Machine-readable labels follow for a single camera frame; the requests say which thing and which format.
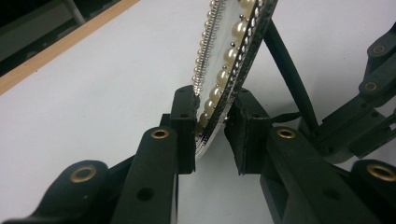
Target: white table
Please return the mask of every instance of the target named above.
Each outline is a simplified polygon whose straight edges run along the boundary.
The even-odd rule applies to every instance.
[[[111,167],[135,154],[143,132],[170,112],[174,91],[190,84],[208,5],[142,0],[0,96],[0,220],[33,212],[72,163]],[[318,119],[358,93],[366,50],[396,21],[395,11],[393,0],[279,1],[274,21]],[[271,116],[296,110],[264,45],[244,87]],[[393,99],[380,111],[395,106]],[[370,158],[395,165],[395,147]],[[238,176],[223,133],[197,172],[180,177],[178,219],[272,223],[259,177]]]

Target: wooden edge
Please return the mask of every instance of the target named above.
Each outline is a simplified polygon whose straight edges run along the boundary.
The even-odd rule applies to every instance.
[[[119,16],[122,12],[136,4],[139,0],[120,0],[113,7],[78,27],[75,31],[39,52],[36,56],[0,77],[0,95],[16,86],[33,74],[40,67],[52,61],[79,41],[99,29],[104,24]]]

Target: oval mirror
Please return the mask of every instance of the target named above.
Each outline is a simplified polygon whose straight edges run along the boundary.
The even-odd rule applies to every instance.
[[[201,99],[195,129],[200,159],[226,120],[262,42],[276,0],[213,0],[192,77]]]

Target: circular hole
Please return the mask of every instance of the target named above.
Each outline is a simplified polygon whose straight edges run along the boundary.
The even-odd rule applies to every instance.
[[[366,89],[367,91],[375,91],[376,84],[374,82],[367,82],[366,85],[364,86],[364,89]]]
[[[155,130],[154,132],[151,133],[151,137],[153,138],[165,138],[169,135],[169,132],[166,131],[165,129],[159,129],[159,130]]]
[[[283,138],[294,138],[296,136],[295,132],[288,129],[279,129],[276,133]]]
[[[384,51],[385,51],[385,46],[383,45],[378,45],[373,48],[374,53],[382,53]]]
[[[375,112],[372,113],[372,117],[373,117],[373,118],[378,118],[378,116],[379,116],[379,113],[378,113],[378,112],[375,111]]]
[[[88,176],[90,173],[91,173],[91,170],[89,170],[89,169],[84,169],[84,170],[78,171],[78,172],[76,173],[76,176],[82,178],[82,177]]]
[[[324,189],[322,191],[322,194],[330,199],[330,200],[335,200],[335,201],[339,201],[341,200],[341,195],[337,192],[337,190],[335,189]]]
[[[378,164],[370,164],[367,166],[367,171],[376,178],[389,182],[396,181],[396,174],[388,167]]]
[[[154,197],[154,189],[143,188],[137,192],[136,197],[142,202],[149,201]]]
[[[73,183],[82,183],[92,179],[96,175],[96,168],[92,165],[86,165],[77,168],[71,175],[70,180]]]
[[[334,152],[334,148],[333,148],[333,147],[327,147],[326,150],[327,150],[327,152],[329,152],[329,153]]]

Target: black mount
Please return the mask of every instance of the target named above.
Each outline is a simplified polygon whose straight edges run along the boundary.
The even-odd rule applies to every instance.
[[[261,175],[275,223],[396,223],[396,168],[358,161],[351,172],[332,163],[359,158],[396,137],[396,109],[375,110],[396,94],[396,23],[368,48],[360,93],[318,125],[304,84],[273,22],[264,42],[299,108],[270,118],[248,90],[229,112],[225,134],[239,174]],[[178,175],[195,170],[199,99],[175,93],[171,114],[142,137],[132,158],[107,169],[81,161],[64,170],[27,218],[5,223],[177,223]],[[302,117],[300,131],[273,127]]]

